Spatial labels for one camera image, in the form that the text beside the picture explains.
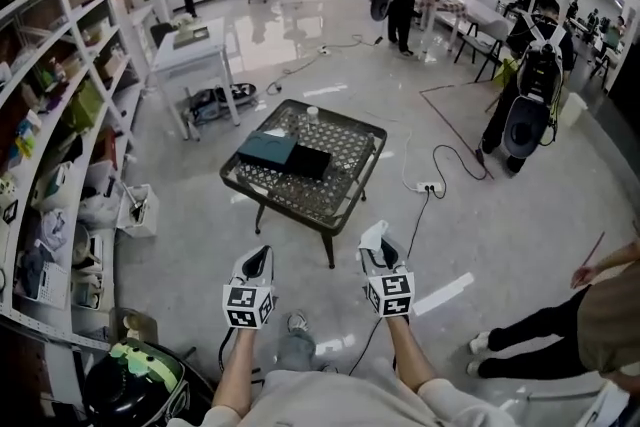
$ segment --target forearm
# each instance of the forearm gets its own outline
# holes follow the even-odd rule
[[[629,395],[640,397],[640,376],[630,376],[618,371],[604,377],[613,382],[621,390],[626,391]]]
[[[231,357],[213,397],[213,406],[230,407],[241,418],[251,407],[251,369],[256,333],[253,329],[238,330]]]
[[[595,268],[598,272],[602,272],[638,260],[640,260],[640,240],[636,239],[630,244],[611,253],[604,260],[596,264]]]
[[[438,377],[436,371],[422,352],[404,318],[387,317],[387,324],[391,332],[400,380],[417,392],[424,383]]]

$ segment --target stick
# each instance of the stick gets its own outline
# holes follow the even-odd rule
[[[587,256],[587,259],[586,259],[584,262],[582,262],[581,267],[584,267],[585,265],[587,265],[587,262],[588,262],[589,260],[591,260],[591,257],[592,257],[592,256],[593,256],[593,254],[596,252],[596,249],[598,249],[598,246],[600,245],[600,242],[602,242],[602,239],[603,239],[603,238],[604,238],[604,232],[602,232],[602,233],[600,234],[600,238],[598,238],[598,242],[596,242],[596,245],[595,245],[595,246],[593,246],[593,249],[592,249],[592,250],[591,250],[591,252],[589,253],[589,256]]]

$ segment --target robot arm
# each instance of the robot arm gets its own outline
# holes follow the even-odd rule
[[[222,309],[229,327],[260,329],[274,309],[273,249],[262,246],[236,260]]]

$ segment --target black shoe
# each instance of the black shoe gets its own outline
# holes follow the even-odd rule
[[[507,159],[507,169],[511,171],[514,175],[518,174],[524,166],[524,162],[526,159],[517,159],[515,157],[509,157]]]
[[[495,146],[491,146],[486,139],[482,139],[482,152],[485,153],[486,155],[491,155],[491,152],[493,152],[493,150],[495,150],[496,147]]]

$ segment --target gray pants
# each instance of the gray pants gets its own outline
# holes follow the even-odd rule
[[[316,343],[306,331],[294,329],[280,338],[278,344],[278,370],[310,372],[314,370],[313,356]]]

